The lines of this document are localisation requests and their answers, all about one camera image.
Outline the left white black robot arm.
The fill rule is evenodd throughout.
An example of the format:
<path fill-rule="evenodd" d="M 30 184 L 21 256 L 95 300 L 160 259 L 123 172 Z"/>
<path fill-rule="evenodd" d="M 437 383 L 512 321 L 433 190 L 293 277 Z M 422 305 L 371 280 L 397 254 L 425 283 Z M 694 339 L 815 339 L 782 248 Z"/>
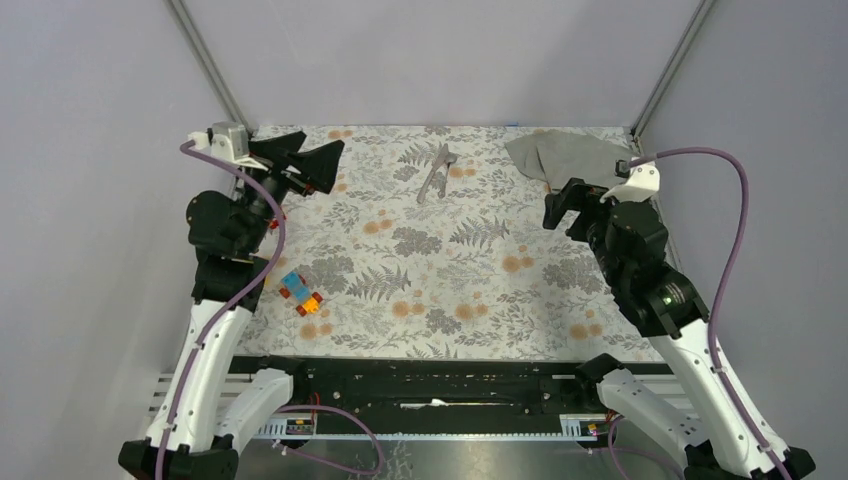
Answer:
<path fill-rule="evenodd" d="M 265 368 L 227 408 L 219 405 L 236 346 L 253 317 L 273 259 L 258 256 L 268 230 L 284 233 L 289 193 L 329 193 L 345 145 L 305 150 L 296 131 L 258 140 L 216 126 L 188 136 L 180 150 L 239 178 L 244 191 L 207 190 L 185 212 L 197 269 L 189 324 L 174 376 L 144 436 L 122 446 L 118 462 L 137 479 L 232 479 L 248 442 L 280 408 L 296 411 L 310 385 Z"/>

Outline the grey cloth napkin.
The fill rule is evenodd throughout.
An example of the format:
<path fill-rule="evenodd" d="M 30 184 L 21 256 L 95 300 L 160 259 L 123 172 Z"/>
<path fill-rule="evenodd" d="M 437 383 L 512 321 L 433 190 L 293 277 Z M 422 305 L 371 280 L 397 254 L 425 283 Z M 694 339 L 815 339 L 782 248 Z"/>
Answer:
<path fill-rule="evenodd" d="M 562 131 L 526 135 L 507 142 L 505 148 L 520 173 L 545 181 L 554 192 L 572 178 L 611 188 L 620 181 L 615 174 L 617 161 L 637 157 L 627 147 Z"/>

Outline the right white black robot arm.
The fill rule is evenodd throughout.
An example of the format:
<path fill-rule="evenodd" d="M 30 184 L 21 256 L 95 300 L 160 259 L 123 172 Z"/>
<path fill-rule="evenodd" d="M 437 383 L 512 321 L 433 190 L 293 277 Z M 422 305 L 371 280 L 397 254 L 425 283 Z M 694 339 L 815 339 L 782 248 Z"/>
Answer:
<path fill-rule="evenodd" d="M 651 393 L 608 354 L 584 363 L 573 386 L 583 410 L 613 410 L 659 445 L 685 479 L 802 479 L 810 453 L 786 444 L 759 414 L 719 346 L 708 310 L 665 259 L 668 231 L 649 201 L 606 200 L 578 178 L 545 198 L 543 226 L 577 216 L 567 236 L 594 254 L 619 311 L 672 370 L 694 411 Z"/>

